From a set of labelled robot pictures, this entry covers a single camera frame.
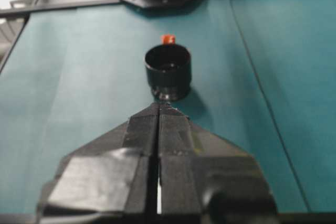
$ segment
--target green mat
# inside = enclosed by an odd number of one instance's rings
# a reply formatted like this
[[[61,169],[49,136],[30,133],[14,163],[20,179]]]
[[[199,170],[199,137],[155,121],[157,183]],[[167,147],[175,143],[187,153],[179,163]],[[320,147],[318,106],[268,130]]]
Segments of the green mat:
[[[153,101],[143,57],[165,33],[193,57],[192,92],[173,105],[254,154],[279,211],[335,210],[336,172],[316,179],[326,167],[316,162],[322,151],[335,160],[336,29],[323,21],[336,14],[334,1],[198,0],[155,13],[114,5],[31,15],[0,76],[0,212],[34,212],[62,156]]]

